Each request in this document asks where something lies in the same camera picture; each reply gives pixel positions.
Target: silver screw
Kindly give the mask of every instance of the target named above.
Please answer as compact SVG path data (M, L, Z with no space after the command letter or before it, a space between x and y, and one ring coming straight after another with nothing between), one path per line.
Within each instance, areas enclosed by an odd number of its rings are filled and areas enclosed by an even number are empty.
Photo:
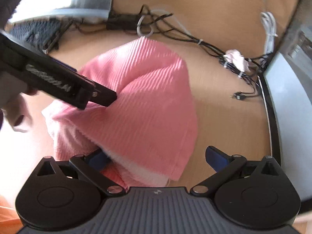
M120 193L122 192L122 187L121 186L110 186L107 188L107 191L112 194Z
M208 187L205 187L205 186L195 186L195 187L193 187L193 191L195 193L206 193L206 192L208 192Z

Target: computer monitor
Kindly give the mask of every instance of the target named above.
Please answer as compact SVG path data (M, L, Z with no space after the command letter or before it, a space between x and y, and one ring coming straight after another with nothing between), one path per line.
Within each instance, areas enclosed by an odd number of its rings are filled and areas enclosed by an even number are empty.
M70 16L91 21L107 20L112 0L22 0L11 23L45 16Z
M292 20L259 77L272 155L312 210L312 0L299 0Z

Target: orange object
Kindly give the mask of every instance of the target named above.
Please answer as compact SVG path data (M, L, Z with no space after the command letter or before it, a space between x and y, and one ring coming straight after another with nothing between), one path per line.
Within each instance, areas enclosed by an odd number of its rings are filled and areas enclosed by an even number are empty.
M22 227L15 209L0 206L0 234L15 234Z

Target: zip tie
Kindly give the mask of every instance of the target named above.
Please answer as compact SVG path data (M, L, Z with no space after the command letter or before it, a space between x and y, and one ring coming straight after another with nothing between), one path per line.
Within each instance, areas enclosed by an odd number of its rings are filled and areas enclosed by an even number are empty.
M200 39L197 45L200 45L203 41L204 41L203 39Z
M276 33L268 33L267 36L270 36L270 37L278 37L278 35Z

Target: power adapter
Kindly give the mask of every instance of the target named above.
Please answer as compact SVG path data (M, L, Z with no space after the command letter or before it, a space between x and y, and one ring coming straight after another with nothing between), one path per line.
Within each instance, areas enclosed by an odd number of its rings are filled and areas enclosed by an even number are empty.
M106 22L107 30L136 31L140 14L118 14L109 16Z
M252 93L247 93L247 92L241 92L241 91L238 91L238 92L235 92L231 97L232 98L236 98L237 100L244 100L246 98L251 98L251 97L258 97L259 94L254 94L254 95L250 95Z

